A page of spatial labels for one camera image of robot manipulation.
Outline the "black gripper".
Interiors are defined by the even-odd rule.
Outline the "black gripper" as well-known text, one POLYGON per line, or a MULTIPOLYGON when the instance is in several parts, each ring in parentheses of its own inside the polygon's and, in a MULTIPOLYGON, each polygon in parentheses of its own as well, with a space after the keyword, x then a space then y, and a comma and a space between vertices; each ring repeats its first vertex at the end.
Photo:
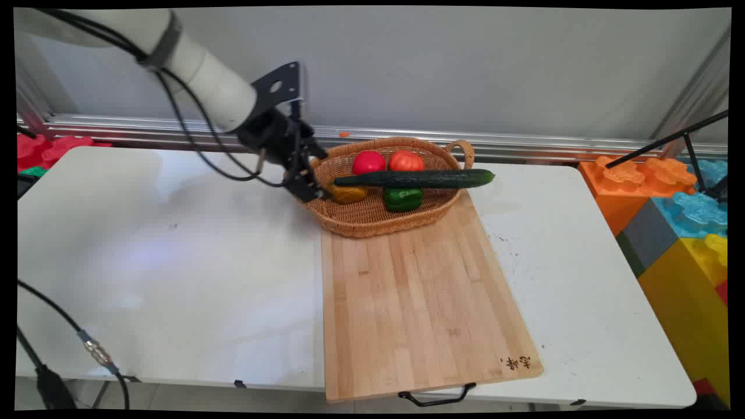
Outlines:
MULTIPOLYGON (((328 153, 317 143, 313 128, 303 119, 285 116, 277 109, 263 112, 237 128, 237 138, 243 146, 256 154, 264 150, 270 164, 282 165, 287 170, 293 168, 295 161, 296 133, 300 135, 300 150, 304 153, 301 160, 308 159, 308 155, 327 159, 328 153)), ((325 189, 309 168, 301 168, 293 177, 286 171, 285 189, 302 203, 325 199, 325 189)))

